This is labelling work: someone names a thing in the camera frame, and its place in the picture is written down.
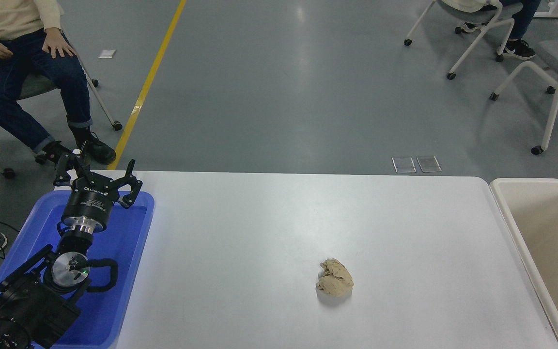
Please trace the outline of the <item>left gripper black drum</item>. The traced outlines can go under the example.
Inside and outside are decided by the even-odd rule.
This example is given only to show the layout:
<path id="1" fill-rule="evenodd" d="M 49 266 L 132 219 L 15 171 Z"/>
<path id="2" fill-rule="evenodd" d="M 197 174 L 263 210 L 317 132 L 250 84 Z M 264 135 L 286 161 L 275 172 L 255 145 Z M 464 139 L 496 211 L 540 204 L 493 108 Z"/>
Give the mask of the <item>left gripper black drum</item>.
<path id="1" fill-rule="evenodd" d="M 118 190 L 105 188 L 106 181 L 78 177 L 72 183 L 71 195 L 62 213 L 62 221 L 73 225 L 73 221 L 82 217 L 95 221 L 98 225 L 107 225 L 114 203 L 118 201 Z"/>

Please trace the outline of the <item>person's left hand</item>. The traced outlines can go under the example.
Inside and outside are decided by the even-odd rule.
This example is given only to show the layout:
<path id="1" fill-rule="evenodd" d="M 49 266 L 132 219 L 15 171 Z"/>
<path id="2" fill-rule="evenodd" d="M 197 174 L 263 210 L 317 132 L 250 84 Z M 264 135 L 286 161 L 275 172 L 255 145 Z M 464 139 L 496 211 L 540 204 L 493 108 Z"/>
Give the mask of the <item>person's left hand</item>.
<path id="1" fill-rule="evenodd" d="M 51 58 L 75 57 L 78 54 L 75 49 L 68 43 L 66 38 L 57 27 L 47 27 L 44 29 L 45 41 L 42 51 L 51 56 Z"/>

